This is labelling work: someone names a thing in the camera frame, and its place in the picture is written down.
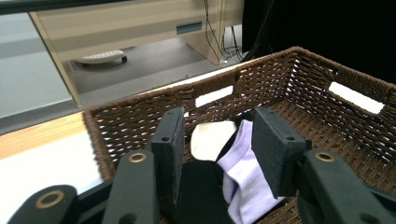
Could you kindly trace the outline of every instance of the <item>wicker basket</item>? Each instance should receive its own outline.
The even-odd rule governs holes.
[[[333,81],[385,106],[379,114],[362,109],[329,91]],[[233,93],[195,106],[197,97],[233,86]],[[291,48],[191,84],[91,107],[84,120],[104,180],[116,172],[120,157],[143,148],[163,113],[183,105],[186,118],[185,161],[195,125],[234,119],[262,105],[275,110],[314,148],[338,153],[365,183],[396,194],[396,87],[327,60]],[[259,223],[299,223],[296,198],[290,198]]]

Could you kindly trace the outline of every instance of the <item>table surface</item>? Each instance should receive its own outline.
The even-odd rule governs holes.
[[[161,89],[211,77],[236,66]],[[370,99],[342,86],[334,85],[331,91],[349,97],[361,107],[370,106],[366,109],[374,113],[381,108],[381,104],[368,103]],[[225,95],[211,95],[213,98],[206,100],[211,102],[221,96]],[[46,187],[71,185],[80,194],[102,183],[81,115],[73,114],[0,136],[0,223],[7,223],[27,198]]]

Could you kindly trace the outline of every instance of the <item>gray floor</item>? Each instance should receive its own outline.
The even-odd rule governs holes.
[[[241,46],[241,26],[235,27],[237,45]],[[226,29],[224,47],[234,46],[231,29]],[[0,134],[16,131],[51,119],[57,119],[91,105],[119,100],[153,90],[180,80],[197,77],[239,63],[224,52],[227,63],[214,65],[185,43],[184,37],[123,49],[127,63],[93,64],[85,68],[72,62],[82,104],[73,101],[46,106],[34,111],[0,119]]]

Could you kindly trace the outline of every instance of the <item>brown wicker basket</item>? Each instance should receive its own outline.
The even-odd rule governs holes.
[[[362,109],[329,91],[333,81],[385,106],[379,114]],[[195,106],[197,97],[233,86],[233,93]],[[338,153],[368,185],[396,194],[396,87],[301,48],[291,48],[191,84],[133,96],[84,112],[104,180],[116,172],[120,157],[143,148],[163,113],[183,105],[186,118],[185,161],[195,125],[234,119],[262,105],[275,110],[314,148]],[[296,199],[259,223],[299,223]]]

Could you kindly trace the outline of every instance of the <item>purple fabric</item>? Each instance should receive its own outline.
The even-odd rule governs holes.
[[[252,122],[243,120],[233,146],[218,161],[224,170],[224,199],[230,204],[228,213],[236,224],[256,221],[283,200],[274,199],[251,150],[252,127]]]

